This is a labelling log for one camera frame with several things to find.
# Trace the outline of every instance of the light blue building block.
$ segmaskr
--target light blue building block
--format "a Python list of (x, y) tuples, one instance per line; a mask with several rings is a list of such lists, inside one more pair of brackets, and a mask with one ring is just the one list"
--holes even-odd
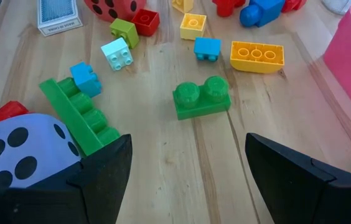
[(285, 0), (251, 0), (240, 11), (239, 20), (245, 27), (262, 27), (279, 17), (284, 4)]
[(80, 62), (70, 67), (70, 73), (72, 74), (77, 88), (81, 92), (87, 94), (89, 97), (94, 97), (101, 93), (102, 85), (96, 73), (93, 72), (91, 65)]
[(133, 62), (130, 49), (122, 37), (102, 46), (101, 50), (114, 71)]
[(205, 37), (196, 37), (194, 52), (198, 60), (207, 59), (215, 62), (220, 55), (221, 40)]

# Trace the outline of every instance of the table surface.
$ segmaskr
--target table surface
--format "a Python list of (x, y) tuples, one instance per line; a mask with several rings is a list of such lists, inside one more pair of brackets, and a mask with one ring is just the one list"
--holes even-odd
[[(246, 160), (247, 132), (351, 172), (351, 101), (322, 61), (340, 16), (319, 0), (259, 29), (241, 27), (240, 9), (220, 18), (211, 1), (195, 0), (191, 13), (207, 15), (205, 36), (222, 40), (215, 63), (198, 62), (194, 42), (180, 39), (182, 13), (167, 0), (148, 0), (161, 25), (152, 37), (141, 37), (134, 63), (120, 72), (100, 49), (113, 40), (109, 24), (78, 5), (84, 27), (43, 37), (36, 1), (2, 2), (0, 106), (18, 100), (56, 116), (38, 84), (69, 77), (69, 67), (82, 60), (90, 63), (103, 85), (95, 104), (110, 125), (133, 137), (118, 223), (273, 223)], [(283, 45), (284, 68), (266, 75), (232, 69), (232, 40)], [(230, 83), (230, 110), (178, 121), (172, 90), (212, 75)]]

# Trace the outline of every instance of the red ball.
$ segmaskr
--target red ball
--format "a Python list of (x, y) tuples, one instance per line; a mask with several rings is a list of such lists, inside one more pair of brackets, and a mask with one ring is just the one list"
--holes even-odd
[(113, 22), (116, 18), (131, 21), (146, 4), (146, 0), (84, 0), (84, 2), (98, 18), (108, 22)]

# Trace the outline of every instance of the red toy piece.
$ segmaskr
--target red toy piece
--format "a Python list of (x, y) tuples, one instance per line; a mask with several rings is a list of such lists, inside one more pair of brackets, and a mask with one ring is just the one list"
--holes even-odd
[(130, 21), (146, 4), (146, 0), (84, 0), (84, 2), (98, 18), (108, 22), (113, 22), (116, 18)]
[(140, 9), (134, 18), (131, 20), (136, 25), (139, 35), (152, 36), (159, 27), (159, 13)]
[(285, 13), (292, 10), (299, 10), (306, 2), (307, 0), (286, 0), (281, 12)]
[(217, 15), (228, 17), (232, 15), (234, 7), (240, 7), (246, 3), (246, 0), (213, 0), (217, 5)]
[(29, 111), (18, 101), (10, 101), (0, 108), (0, 121), (27, 114)]

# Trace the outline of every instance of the long green building block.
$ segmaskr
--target long green building block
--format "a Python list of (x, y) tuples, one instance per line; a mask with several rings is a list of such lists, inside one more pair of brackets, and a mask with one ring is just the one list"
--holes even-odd
[(231, 107), (228, 82), (214, 76), (198, 86), (192, 82), (181, 83), (173, 91), (178, 120), (226, 111)]
[(58, 83), (51, 78), (42, 82), (40, 89), (86, 156), (120, 137), (115, 128), (108, 127), (105, 115), (94, 108), (91, 98), (77, 88), (73, 78)]
[(115, 19), (110, 25), (111, 33), (115, 39), (122, 37), (129, 48), (133, 49), (139, 42), (137, 28), (132, 22)]

